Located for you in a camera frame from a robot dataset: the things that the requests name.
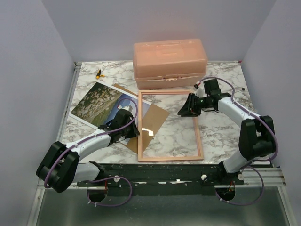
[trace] cardboard sheet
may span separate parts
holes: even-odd
[[[120,86],[118,84],[114,84],[113,86],[122,89],[130,94],[133,94],[135,96],[138,96],[137,94],[127,90],[123,86]],[[143,117],[143,125],[146,126],[146,128],[153,131],[154,136],[159,131],[167,117],[169,116],[169,112],[156,106],[155,104],[151,104],[150,108],[146,112],[145,116]],[[143,151],[147,148],[147,146],[150,144],[151,140],[154,136],[143,136]],[[138,137],[130,139],[127,145],[125,145],[128,149],[132,150],[135,153],[138,153]]]

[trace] wooden picture frame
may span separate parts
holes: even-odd
[[[142,97],[143,95],[180,95],[189,94],[190,90],[140,90],[138,93],[138,130],[140,136],[138,137],[138,161],[187,161],[187,160],[203,160],[204,153],[201,141],[201,134],[198,128],[198,120],[193,117],[194,132],[197,141],[197,156],[184,156],[184,157],[143,157],[142,149]]]

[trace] white marble surface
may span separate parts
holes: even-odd
[[[76,85],[71,104],[72,109],[79,103],[84,95],[97,81],[95,76],[98,69],[107,76],[133,78],[132,62],[86,62],[82,64],[79,79]],[[215,76],[226,79],[236,89],[235,98],[244,106],[253,108],[249,92],[239,63],[208,63],[206,76]],[[137,93],[138,89],[134,80],[118,78],[100,78],[108,84],[118,83],[128,90]],[[227,84],[219,82],[222,92],[230,92]],[[175,88],[191,89],[192,87]],[[187,95],[179,96],[146,96],[159,107],[170,112],[169,117],[160,128],[157,135],[151,141],[144,152],[147,157],[161,156],[187,156],[196,155],[196,143],[191,118],[180,118],[177,111],[185,103]],[[199,128],[202,136],[204,150],[203,161],[185,161],[187,164],[218,164],[231,156],[238,149],[239,127],[226,115],[216,112],[203,112],[198,117]],[[75,141],[91,134],[94,130],[89,126],[68,117],[63,142]],[[113,144],[94,152],[83,160],[94,160],[101,163],[138,163],[137,154],[127,149],[122,144]]]

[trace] plastic box lid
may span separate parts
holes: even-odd
[[[135,79],[194,76],[206,72],[207,62],[200,39],[134,44]]]

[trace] white wall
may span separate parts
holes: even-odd
[[[0,30],[0,224],[19,226],[56,139],[74,63],[40,0],[1,1]]]
[[[243,59],[253,104],[274,120],[275,160],[301,225],[301,1],[277,0]]]
[[[42,0],[74,61],[131,60],[135,42],[200,38],[242,60],[276,0]]]

